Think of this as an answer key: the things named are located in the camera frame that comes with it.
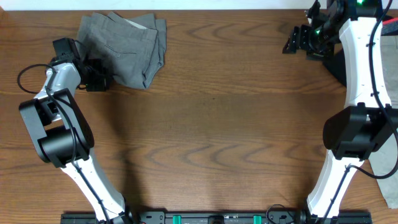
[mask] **green tape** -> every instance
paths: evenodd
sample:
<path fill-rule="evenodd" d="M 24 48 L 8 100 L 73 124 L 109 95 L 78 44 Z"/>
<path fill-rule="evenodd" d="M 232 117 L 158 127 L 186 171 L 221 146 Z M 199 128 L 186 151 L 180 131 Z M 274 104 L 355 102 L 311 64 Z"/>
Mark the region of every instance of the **green tape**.
<path fill-rule="evenodd" d="M 181 224 L 181 216 L 180 215 L 173 216 L 173 224 Z"/>
<path fill-rule="evenodd" d="M 253 224 L 261 224 L 261 216 L 259 215 L 253 216 Z"/>

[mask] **wooden tabletop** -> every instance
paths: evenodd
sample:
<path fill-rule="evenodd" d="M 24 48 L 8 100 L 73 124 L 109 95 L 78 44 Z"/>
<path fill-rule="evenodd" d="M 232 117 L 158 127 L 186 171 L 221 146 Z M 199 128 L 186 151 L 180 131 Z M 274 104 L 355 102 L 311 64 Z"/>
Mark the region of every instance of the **wooden tabletop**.
<path fill-rule="evenodd" d="M 1 223 L 59 223 L 64 212 L 92 211 L 76 184 L 36 154 L 18 112 L 33 95 L 16 83 L 24 67 L 49 62 L 53 40 L 76 37 L 91 13 L 0 14 Z M 342 110 L 346 91 L 305 52 L 281 54 L 293 27 L 306 23 L 303 11 L 155 13 L 167 20 L 167 52 L 150 88 L 75 95 L 111 182 L 136 208 L 302 207 L 325 160 L 323 124 Z M 39 90 L 44 81 L 36 68 L 22 84 Z M 368 209 L 375 223 L 398 216 L 360 173 L 341 209 Z"/>

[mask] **gray cloth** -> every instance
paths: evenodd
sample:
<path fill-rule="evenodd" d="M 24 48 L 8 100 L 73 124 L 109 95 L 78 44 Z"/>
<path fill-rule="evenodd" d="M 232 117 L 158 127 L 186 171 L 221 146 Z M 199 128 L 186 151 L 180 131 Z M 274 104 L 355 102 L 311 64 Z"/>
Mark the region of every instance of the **gray cloth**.
<path fill-rule="evenodd" d="M 78 50 L 82 57 L 103 59 L 119 84 L 146 89 L 164 65 L 166 23 L 153 14 L 129 21 L 113 12 L 83 16 L 77 39 L 86 48 Z"/>
<path fill-rule="evenodd" d="M 398 108 L 398 44 L 397 37 L 381 38 L 381 57 L 384 81 L 392 107 Z M 376 175 L 384 175 L 391 171 L 397 160 L 397 144 L 394 136 L 371 154 L 369 161 Z M 398 208 L 398 174 L 385 180 L 377 180 L 380 191 L 389 208 Z"/>

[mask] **white wall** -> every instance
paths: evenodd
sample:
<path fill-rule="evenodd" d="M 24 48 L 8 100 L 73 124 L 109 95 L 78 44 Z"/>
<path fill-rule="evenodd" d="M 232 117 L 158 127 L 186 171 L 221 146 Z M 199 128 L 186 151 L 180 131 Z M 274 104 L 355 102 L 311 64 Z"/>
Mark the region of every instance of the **white wall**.
<path fill-rule="evenodd" d="M 4 10 L 308 9 L 315 0 L 0 0 Z M 385 6 L 388 0 L 382 0 Z M 326 0 L 320 0 L 323 7 Z M 398 0 L 392 3 L 398 8 Z"/>

